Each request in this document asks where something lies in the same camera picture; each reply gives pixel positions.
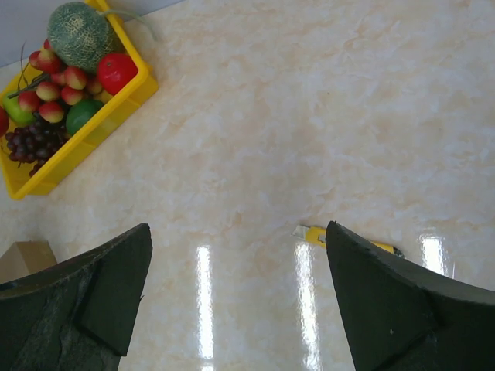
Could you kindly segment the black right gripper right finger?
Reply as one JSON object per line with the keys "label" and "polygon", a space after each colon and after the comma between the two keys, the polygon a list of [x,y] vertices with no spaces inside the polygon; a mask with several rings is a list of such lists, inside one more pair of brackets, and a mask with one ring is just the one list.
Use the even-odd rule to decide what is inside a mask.
{"label": "black right gripper right finger", "polygon": [[388,253],[332,221],[326,252],[357,370],[492,370],[494,293]]}

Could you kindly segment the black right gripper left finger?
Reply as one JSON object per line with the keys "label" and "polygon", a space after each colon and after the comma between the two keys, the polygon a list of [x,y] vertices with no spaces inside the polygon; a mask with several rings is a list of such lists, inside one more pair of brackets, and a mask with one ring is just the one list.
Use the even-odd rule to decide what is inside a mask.
{"label": "black right gripper left finger", "polygon": [[1,285],[3,370],[116,370],[152,259],[140,223],[83,254]]}

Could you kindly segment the brown cardboard express box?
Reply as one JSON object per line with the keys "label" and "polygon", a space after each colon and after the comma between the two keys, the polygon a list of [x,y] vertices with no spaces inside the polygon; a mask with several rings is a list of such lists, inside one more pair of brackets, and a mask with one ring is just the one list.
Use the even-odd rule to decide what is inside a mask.
{"label": "brown cardboard express box", "polygon": [[57,264],[47,241],[19,241],[1,255],[1,283],[17,280]]}

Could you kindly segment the yellow utility knife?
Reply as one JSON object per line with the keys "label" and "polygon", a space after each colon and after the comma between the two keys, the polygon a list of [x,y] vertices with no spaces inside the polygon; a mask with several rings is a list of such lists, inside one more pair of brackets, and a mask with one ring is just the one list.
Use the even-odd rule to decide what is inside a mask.
{"label": "yellow utility knife", "polygon": [[[303,226],[298,225],[293,231],[292,235],[306,243],[312,243],[315,245],[319,245],[322,248],[326,247],[326,229],[320,226]],[[386,243],[380,243],[376,241],[372,241],[372,243],[380,247],[382,250],[385,250],[391,254],[394,254],[398,257],[405,258],[405,255],[394,246],[391,246]]]}

